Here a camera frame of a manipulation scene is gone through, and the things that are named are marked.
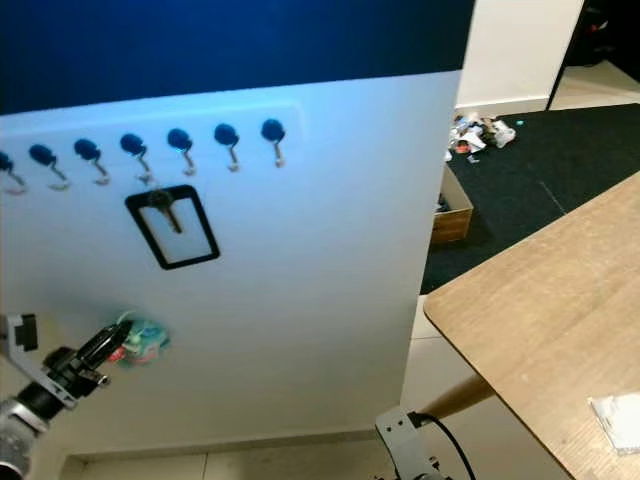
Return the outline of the wooden table leg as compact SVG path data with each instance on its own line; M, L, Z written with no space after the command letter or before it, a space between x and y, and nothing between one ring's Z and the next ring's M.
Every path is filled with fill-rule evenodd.
M417 413L430 415L435 419L447 419L447 417L468 410L492 398L497 394L492 385L479 374L454 385L447 392L440 394L433 401L419 408Z

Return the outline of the keys with black frame tag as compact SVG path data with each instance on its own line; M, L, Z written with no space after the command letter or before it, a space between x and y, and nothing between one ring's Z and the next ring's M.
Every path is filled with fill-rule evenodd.
M215 230L193 186L147 189L125 198L143 242L163 270L177 270L221 257Z

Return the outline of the white paper packaging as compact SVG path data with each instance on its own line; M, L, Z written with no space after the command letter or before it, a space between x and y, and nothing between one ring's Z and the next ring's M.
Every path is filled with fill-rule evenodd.
M467 163L479 163L477 154L489 147L490 136L485 118L475 111L454 116L451 137L447 147L447 157L463 157Z

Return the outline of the blue plush keychain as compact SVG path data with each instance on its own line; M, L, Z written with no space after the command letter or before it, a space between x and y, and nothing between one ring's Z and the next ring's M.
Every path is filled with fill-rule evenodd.
M137 312L124 311L116 319L116 321L120 320L128 321L128 332L131 332L131 338L125 344L125 348L127 348L125 356L114 362L116 365L140 367L151 364L172 342L169 330L163 324L147 320Z

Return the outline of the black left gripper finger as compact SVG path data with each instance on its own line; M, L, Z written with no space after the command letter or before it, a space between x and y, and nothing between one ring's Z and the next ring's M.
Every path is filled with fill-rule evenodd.
M110 358L128 339L128 321L120 320L105 326L79 348L81 358Z
M100 332L93 338L93 369L116 362L125 356L131 332Z

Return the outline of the blue knob metal hook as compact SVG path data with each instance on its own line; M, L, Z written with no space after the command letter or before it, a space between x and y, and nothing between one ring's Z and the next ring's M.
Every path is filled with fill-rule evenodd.
M70 187L69 179L67 175L59 169L58 157L56 157L50 147L36 143L36 145L29 147L28 154L38 165L45 166L45 168L49 169L50 173L54 175L55 180L52 180L47 187L54 189L54 191L65 191L65 189Z
M97 186L108 186L111 177L108 169L101 164L102 152L99 146L95 142L87 140L87 138L81 138L81 140L74 142L73 150L77 156L82 157L83 160L87 161L87 164L92 166L92 169L96 170L97 177L93 179L93 183L97 184Z
M219 145L227 148L230 159L227 165L229 172L238 172L241 169L241 161L239 161L236 147L241 141L241 137L239 137L237 129L233 125L220 123L214 128L214 138Z
M261 124L260 134L273 148L276 168L283 168L285 159L282 151L282 142L285 138L285 128L278 119L268 118Z
M195 160L193 160L191 156L191 150L192 147L195 146L195 142L192 141L189 133L180 128L170 129L170 131L166 133L166 142L183 157L184 163L186 163L186 168L184 168L183 173L186 174L187 177L195 177L198 173L198 168Z
M145 186L151 186L152 182L154 182L154 170L152 170L146 160L148 147L145 145L145 142L142 141L142 138L133 133L124 134L124 136L120 138L120 147L140 164L141 173L137 174L136 178L141 180Z
M3 187L3 191L8 195L24 195L28 191L26 180L15 173L14 168L13 160L10 160L5 152L0 152L0 172L9 179L9 183Z

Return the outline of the cardboard box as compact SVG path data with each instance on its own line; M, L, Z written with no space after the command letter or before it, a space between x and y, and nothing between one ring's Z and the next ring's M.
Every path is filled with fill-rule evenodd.
M444 165L442 170L442 183L436 195L436 211L431 225L431 247L463 241L474 215L474 204L457 175L448 165Z

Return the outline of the white round container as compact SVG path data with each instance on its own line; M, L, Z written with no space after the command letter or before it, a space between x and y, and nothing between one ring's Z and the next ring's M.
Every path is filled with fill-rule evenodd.
M504 148L512 141L515 141L517 133L515 129L509 127L503 120L489 118L485 120L486 133L492 137L492 145L497 148Z

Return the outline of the white hook rail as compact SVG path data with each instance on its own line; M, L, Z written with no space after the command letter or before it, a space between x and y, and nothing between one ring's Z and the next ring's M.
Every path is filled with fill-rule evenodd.
M230 106L193 106L177 109L83 108L67 111L13 116L1 123L1 150L19 165L35 165L28 154L32 145L50 147L58 157L60 170L70 178L87 180L96 177L86 160L76 155L74 142L87 138L99 146L101 164L113 179L141 173L141 166L120 147L120 138L133 133L148 147L146 160L157 178L182 178L186 168L183 157L166 142L170 129L189 133L195 146L191 156L200 175L225 174L230 161L227 148L214 138L220 123L233 125L239 134L236 151L239 172L256 172L275 166L273 147L260 134L261 124L268 118L284 125L282 151L285 164L303 157L314 141L314 131L300 105L294 102L251 102Z

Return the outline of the dark carpet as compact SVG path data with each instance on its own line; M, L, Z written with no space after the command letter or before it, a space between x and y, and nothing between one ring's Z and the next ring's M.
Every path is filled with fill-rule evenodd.
M507 147L449 161L474 205L461 241L431 248L421 292L481 262L640 172L640 102L512 115Z

